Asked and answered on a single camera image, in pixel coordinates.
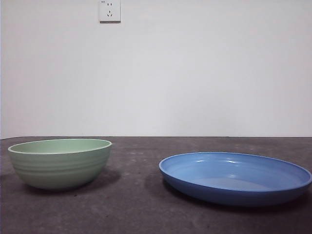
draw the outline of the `plate rim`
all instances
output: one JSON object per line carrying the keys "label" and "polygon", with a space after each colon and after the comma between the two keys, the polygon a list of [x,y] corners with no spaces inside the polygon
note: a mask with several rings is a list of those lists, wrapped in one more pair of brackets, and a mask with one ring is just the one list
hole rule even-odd
{"label": "plate rim", "polygon": [[[164,170],[164,168],[162,167],[162,164],[164,161],[169,160],[170,158],[176,157],[176,156],[182,156],[182,155],[191,155],[191,154],[207,154],[207,153],[214,153],[214,154],[234,154],[234,155],[246,155],[246,156],[253,156],[253,157],[260,157],[260,158],[268,158],[268,159],[272,159],[272,160],[276,160],[276,161],[280,161],[283,163],[287,163],[290,165],[293,165],[295,167],[300,168],[301,170],[305,171],[308,175],[309,175],[309,180],[305,183],[303,183],[300,186],[294,186],[294,187],[289,187],[289,188],[284,188],[284,189],[271,189],[271,190],[256,190],[256,189],[231,189],[231,188],[222,188],[222,187],[212,187],[212,186],[206,186],[206,185],[202,185],[202,184],[198,184],[198,183],[193,183],[193,182],[189,182],[180,178],[177,178],[175,176],[172,176],[171,174],[169,174],[167,171]],[[280,160],[277,158],[273,158],[273,157],[266,157],[266,156],[260,156],[260,155],[252,155],[252,154],[245,154],[245,153],[235,153],[235,152],[191,152],[191,153],[183,153],[183,154],[178,154],[178,155],[172,155],[169,156],[167,158],[164,158],[163,160],[161,160],[158,164],[159,169],[165,173],[166,175],[174,178],[174,179],[178,179],[180,181],[183,181],[185,183],[189,183],[189,184],[193,184],[196,186],[202,186],[202,187],[206,187],[206,188],[211,188],[211,189],[219,189],[219,190],[226,190],[226,191],[233,191],[233,192],[255,192],[255,193],[268,193],[268,192],[282,192],[282,191],[289,191],[289,190],[296,190],[296,189],[300,189],[303,188],[305,186],[308,186],[312,183],[312,174],[310,171],[308,171],[307,169],[305,169],[304,167],[301,167],[297,164],[294,164],[292,162],[288,162],[288,161],[284,161],[284,160]]]}

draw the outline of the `green bowl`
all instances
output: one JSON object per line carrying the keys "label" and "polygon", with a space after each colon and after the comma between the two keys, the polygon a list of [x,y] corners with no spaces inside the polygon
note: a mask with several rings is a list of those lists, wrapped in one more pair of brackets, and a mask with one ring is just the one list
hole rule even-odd
{"label": "green bowl", "polygon": [[12,165],[28,185],[67,190],[92,181],[107,162],[112,143],[99,139],[32,141],[8,148]]}

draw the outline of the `dark gray table surface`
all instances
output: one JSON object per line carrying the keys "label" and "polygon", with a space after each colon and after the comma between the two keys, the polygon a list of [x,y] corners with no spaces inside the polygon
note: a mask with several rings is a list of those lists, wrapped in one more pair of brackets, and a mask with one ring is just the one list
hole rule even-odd
{"label": "dark gray table surface", "polygon": [[113,142],[107,166],[93,182],[58,193],[26,186],[7,154],[10,145],[51,138],[58,137],[1,140],[2,234],[312,234],[312,187],[283,205],[228,207],[174,190],[158,169],[174,154],[223,151],[312,171],[311,137],[94,137]]}

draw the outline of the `ceramic dish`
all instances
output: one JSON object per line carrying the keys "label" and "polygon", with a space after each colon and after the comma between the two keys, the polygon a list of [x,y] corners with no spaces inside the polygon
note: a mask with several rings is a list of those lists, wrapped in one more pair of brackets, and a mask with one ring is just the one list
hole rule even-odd
{"label": "ceramic dish", "polygon": [[64,190],[93,180],[106,164],[111,145],[99,139],[56,139],[17,144],[8,151],[26,184]]}
{"label": "ceramic dish", "polygon": [[291,201],[312,182],[309,171],[290,162],[237,153],[175,155],[162,160],[159,168],[177,190],[208,202],[234,206]]}

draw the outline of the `wall socket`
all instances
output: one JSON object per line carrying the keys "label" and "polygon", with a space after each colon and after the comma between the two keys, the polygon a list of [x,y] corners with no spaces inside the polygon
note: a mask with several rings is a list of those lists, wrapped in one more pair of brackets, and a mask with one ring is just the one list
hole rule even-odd
{"label": "wall socket", "polygon": [[121,0],[100,0],[98,13],[100,23],[121,22]]}

